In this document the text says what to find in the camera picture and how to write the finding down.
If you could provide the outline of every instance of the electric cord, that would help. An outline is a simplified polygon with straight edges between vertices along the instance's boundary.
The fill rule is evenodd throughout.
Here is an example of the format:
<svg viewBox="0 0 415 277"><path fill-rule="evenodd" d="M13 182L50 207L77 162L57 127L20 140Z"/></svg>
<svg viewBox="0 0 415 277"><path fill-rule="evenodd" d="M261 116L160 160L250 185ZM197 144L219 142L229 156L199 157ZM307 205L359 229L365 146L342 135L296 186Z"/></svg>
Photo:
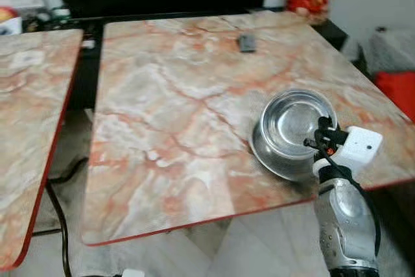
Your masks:
<svg viewBox="0 0 415 277"><path fill-rule="evenodd" d="M333 159L330 158L329 154L326 152L325 148L323 147L319 139L316 139L316 144L317 144L318 150L322 153L323 157L330 163L330 165L334 167L342 175L343 178L349 181L349 183L357 189L357 191L362 195L363 199L366 201L369 207L370 213L373 215L373 221L375 223L375 255L377 256L377 254L379 253L379 247L381 245L381 225L379 222L379 214L376 211L376 208L375 208L375 205L372 199L369 197L367 192L363 190L360 184L357 183L351 177L351 175L345 173L340 168L340 166Z"/></svg>

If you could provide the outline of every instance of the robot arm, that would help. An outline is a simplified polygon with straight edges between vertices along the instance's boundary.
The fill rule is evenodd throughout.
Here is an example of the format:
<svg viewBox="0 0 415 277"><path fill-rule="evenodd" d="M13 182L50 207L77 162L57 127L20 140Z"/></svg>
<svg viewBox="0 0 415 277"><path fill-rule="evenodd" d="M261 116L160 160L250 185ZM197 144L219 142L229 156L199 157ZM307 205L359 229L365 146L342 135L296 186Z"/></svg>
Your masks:
<svg viewBox="0 0 415 277"><path fill-rule="evenodd" d="M355 126L334 129L325 118L319 120L314 139L304 144L320 151L317 158L323 157L313 165L320 180L314 209L327 268L333 277L379 276L379 222L370 198L353 176L374 158L382 135Z"/></svg>

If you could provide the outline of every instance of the metal bowl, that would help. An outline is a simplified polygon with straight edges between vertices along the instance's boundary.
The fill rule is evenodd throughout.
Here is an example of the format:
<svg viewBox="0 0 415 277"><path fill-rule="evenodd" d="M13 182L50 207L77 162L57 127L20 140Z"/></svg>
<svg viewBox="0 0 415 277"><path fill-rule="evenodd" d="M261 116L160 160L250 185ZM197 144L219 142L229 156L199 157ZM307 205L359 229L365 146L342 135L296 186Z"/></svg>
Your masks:
<svg viewBox="0 0 415 277"><path fill-rule="evenodd" d="M312 138L318 118L336 113L321 94L309 90L288 90L273 98L254 127L250 145L257 159L271 172L292 181L312 177L315 150L305 147Z"/></svg>

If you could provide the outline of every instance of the tiled floor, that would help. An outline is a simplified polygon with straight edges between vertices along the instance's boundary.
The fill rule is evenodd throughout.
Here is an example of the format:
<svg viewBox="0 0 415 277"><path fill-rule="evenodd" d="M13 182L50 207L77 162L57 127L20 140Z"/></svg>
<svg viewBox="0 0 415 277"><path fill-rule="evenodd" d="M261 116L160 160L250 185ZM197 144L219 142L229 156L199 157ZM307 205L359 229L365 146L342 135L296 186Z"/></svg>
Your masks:
<svg viewBox="0 0 415 277"><path fill-rule="evenodd" d="M82 112L67 115L52 175L62 172L74 157L88 155L89 132L89 121ZM79 232L85 177L83 168L64 186L54 186L67 215L73 276L112 276L127 267L150 277L329 276L318 247L312 204L86 247ZM37 230L57 226L49 199L44 195L42 200ZM392 235L383 232L381 276L412 276ZM33 238L25 261L7 277L26 276L63 276L60 234Z"/></svg>

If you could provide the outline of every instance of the marble table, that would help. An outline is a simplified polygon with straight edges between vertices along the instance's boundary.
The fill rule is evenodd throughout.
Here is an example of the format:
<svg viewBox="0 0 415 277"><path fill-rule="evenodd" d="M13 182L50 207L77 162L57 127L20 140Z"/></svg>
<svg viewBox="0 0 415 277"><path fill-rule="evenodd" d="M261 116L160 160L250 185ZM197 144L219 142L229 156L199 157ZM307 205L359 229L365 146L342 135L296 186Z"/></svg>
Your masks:
<svg viewBox="0 0 415 277"><path fill-rule="evenodd" d="M242 54L241 33L257 40ZM305 88L342 127L384 136L358 177L366 189L415 178L415 126L294 14L108 24L104 33L82 239L97 246L313 200L262 168L247 140L267 101Z"/></svg>
<svg viewBox="0 0 415 277"><path fill-rule="evenodd" d="M0 271L29 247L81 41L80 30L0 36Z"/></svg>

